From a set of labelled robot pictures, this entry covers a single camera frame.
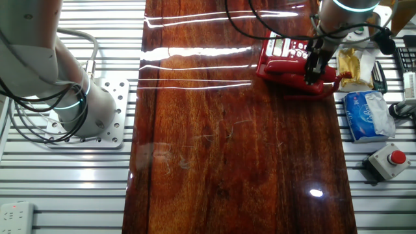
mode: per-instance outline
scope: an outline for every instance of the glossy wooden tabletop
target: glossy wooden tabletop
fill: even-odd
[[[254,3],[312,33],[315,0]],[[261,44],[224,0],[147,1],[123,233],[356,233],[333,98],[284,101],[255,75]]]

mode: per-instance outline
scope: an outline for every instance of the white power strip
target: white power strip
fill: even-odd
[[[33,204],[18,202],[0,207],[0,234],[31,234]]]
[[[404,85],[404,104],[416,105],[416,74],[414,72],[406,72],[403,74]]]

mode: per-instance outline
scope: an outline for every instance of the tissue box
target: tissue box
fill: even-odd
[[[395,121],[382,93],[351,92],[343,103],[354,142],[383,141],[395,136]]]

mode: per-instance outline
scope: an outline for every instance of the red button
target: red button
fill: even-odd
[[[406,155],[400,150],[396,150],[391,153],[390,159],[393,163],[403,164],[406,162]]]

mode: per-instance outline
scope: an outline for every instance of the metal bracket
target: metal bracket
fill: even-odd
[[[127,99],[129,96],[129,81],[126,79],[94,79],[94,82],[107,90],[116,102],[116,114],[112,123],[98,136],[90,138],[80,138],[73,136],[69,142],[58,142],[46,144],[51,149],[119,149],[123,144],[124,122],[127,112]],[[58,120],[58,114],[51,111],[50,118]],[[60,123],[49,120],[46,131],[51,133],[65,133],[66,130]],[[45,134],[46,138],[56,137],[56,135]]]
[[[8,136],[8,132],[10,131],[10,124],[11,124],[11,120],[8,117],[8,105],[9,105],[8,101],[9,101],[9,97],[0,96],[0,109],[1,109],[0,126],[2,127],[0,128],[0,162],[1,162],[1,158],[3,157],[5,147],[6,147],[7,136]]]

